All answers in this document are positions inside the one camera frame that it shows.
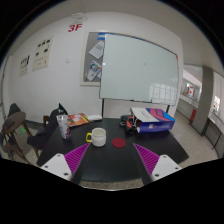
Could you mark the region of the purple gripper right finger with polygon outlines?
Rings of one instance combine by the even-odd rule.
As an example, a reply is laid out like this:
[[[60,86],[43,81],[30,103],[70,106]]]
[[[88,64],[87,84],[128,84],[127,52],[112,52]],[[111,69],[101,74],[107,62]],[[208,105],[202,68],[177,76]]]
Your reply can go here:
[[[153,181],[157,181],[181,170],[181,167],[168,155],[159,156],[151,150],[136,143],[134,143],[134,147],[140,156],[144,168]]]

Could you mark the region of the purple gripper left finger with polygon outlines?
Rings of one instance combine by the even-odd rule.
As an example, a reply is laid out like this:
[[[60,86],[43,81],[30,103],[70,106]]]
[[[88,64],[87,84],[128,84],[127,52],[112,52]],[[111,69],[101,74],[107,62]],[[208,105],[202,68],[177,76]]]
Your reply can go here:
[[[65,155],[57,153],[49,161],[42,165],[41,168],[51,174],[70,181],[79,168],[79,165],[89,146],[90,144],[86,143]]]

